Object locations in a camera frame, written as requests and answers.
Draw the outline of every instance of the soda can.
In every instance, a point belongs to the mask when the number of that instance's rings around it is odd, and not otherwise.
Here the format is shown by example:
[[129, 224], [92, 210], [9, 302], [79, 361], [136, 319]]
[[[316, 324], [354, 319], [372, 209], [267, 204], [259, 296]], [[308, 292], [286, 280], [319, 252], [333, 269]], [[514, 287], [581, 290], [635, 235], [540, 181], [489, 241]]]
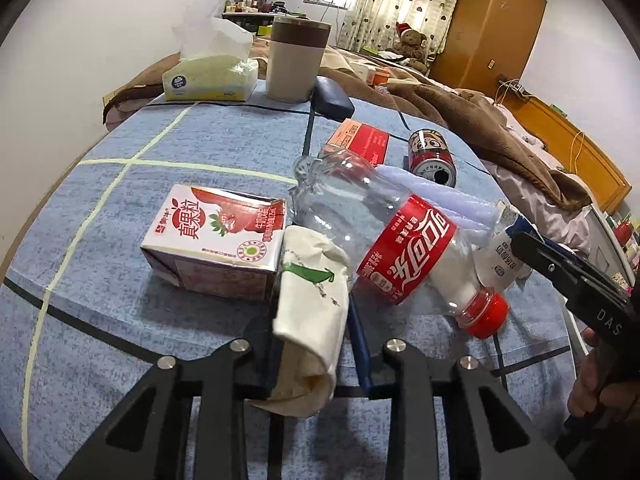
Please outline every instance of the soda can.
[[440, 132], [417, 130], [409, 137], [409, 171], [444, 186], [455, 187], [456, 167]]

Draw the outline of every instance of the can opening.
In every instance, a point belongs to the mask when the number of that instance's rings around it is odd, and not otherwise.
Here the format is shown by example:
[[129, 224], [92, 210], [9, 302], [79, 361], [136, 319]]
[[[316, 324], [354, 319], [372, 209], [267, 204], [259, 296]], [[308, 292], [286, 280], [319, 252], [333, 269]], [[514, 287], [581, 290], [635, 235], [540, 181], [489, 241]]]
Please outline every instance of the can opening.
[[438, 170], [433, 174], [433, 179], [437, 184], [446, 184], [449, 181], [449, 173], [445, 170]]

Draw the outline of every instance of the white and brown cup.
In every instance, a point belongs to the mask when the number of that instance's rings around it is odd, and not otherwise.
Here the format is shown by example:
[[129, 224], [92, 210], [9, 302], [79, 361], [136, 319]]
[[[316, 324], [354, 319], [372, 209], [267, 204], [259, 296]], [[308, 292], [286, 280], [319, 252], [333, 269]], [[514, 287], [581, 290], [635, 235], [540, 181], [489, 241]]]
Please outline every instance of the white and brown cup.
[[320, 70], [331, 25], [277, 16], [267, 65], [267, 96], [285, 103], [307, 101]]

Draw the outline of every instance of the yellow stripe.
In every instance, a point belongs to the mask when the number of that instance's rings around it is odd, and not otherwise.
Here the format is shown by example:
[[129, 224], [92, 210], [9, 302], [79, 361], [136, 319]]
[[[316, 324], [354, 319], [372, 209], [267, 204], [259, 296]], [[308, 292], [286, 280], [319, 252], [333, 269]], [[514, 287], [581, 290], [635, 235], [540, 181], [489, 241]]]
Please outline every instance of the yellow stripe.
[[30, 390], [31, 390], [31, 376], [33, 375], [33, 367], [36, 361], [36, 354], [38, 352], [38, 342], [40, 341], [40, 334], [42, 333], [44, 320], [47, 316], [47, 309], [49, 308], [49, 298], [51, 297], [51, 293], [53, 289], [56, 288], [56, 285], [60, 281], [60, 278], [62, 278], [62, 275], [65, 273], [66, 267], [71, 261], [71, 258], [73, 257], [74, 252], [76, 251], [76, 247], [78, 246], [78, 242], [82, 239], [84, 232], [89, 227], [91, 222], [94, 221], [95, 217], [98, 216], [100, 209], [102, 209], [102, 206], [104, 206], [105, 202], [107, 202], [109, 195], [114, 190], [114, 188], [120, 183], [125, 173], [129, 171], [129, 168], [134, 164], [135, 160], [137, 160], [139, 156], [143, 155], [143, 153], [145, 153], [147, 150], [155, 146], [160, 141], [160, 139], [162, 139], [167, 133], [169, 133], [174, 128], [174, 126], [178, 124], [182, 120], [182, 118], [188, 113], [188, 111], [191, 110], [196, 104], [197, 103], [181, 111], [177, 115], [177, 117], [171, 122], [171, 124], [169, 124], [162, 132], [157, 134], [153, 139], [151, 139], [151, 141], [139, 152], [137, 152], [136, 155], [133, 156], [133, 158], [127, 159], [127, 162], [124, 168], [122, 168], [122, 170], [116, 176], [116, 178], [113, 179], [113, 182], [109, 184], [107, 189], [104, 190], [100, 199], [96, 203], [94, 209], [91, 211], [91, 213], [89, 213], [89, 216], [84, 219], [84, 222], [82, 222], [82, 224], [78, 228], [78, 231], [76, 231], [76, 236], [74, 236], [74, 239], [71, 241], [71, 244], [69, 245], [69, 247], [66, 248], [65, 257], [62, 260], [60, 267], [58, 268], [58, 272], [56, 272], [55, 276], [53, 277], [49, 285], [47, 285], [47, 287], [45, 288], [44, 295], [42, 297], [42, 307], [40, 309], [40, 312], [38, 313], [38, 320], [36, 321], [36, 327], [35, 327], [35, 330], [33, 331], [33, 338], [31, 339], [31, 346], [29, 348], [29, 357], [27, 358], [27, 365], [24, 371], [24, 391], [22, 394], [22, 420], [21, 420], [22, 461], [24, 462], [24, 465], [29, 471], [31, 471], [31, 467], [29, 465], [29, 453], [28, 453], [29, 397], [30, 397]]
[[82, 160], [79, 166], [88, 164], [133, 164], [137, 166], [164, 166], [165, 168], [186, 168], [187, 170], [216, 171], [218, 173], [232, 173], [244, 176], [256, 176], [258, 178], [268, 178], [279, 180], [288, 184], [295, 184], [296, 181], [287, 176], [281, 176], [263, 171], [241, 170], [239, 168], [226, 168], [225, 166], [214, 166], [212, 164], [193, 164], [191, 162], [169, 162], [168, 160], [132, 160], [131, 158], [93, 158]]

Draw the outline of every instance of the santa hat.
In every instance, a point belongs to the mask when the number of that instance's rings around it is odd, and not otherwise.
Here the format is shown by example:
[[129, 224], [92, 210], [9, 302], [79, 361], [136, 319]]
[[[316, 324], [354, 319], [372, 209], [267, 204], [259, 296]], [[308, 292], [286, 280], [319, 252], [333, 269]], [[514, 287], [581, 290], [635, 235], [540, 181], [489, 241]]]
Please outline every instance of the santa hat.
[[402, 38], [402, 34], [408, 30], [411, 30], [411, 26], [408, 23], [396, 22], [396, 31], [398, 32], [398, 36], [400, 38]]

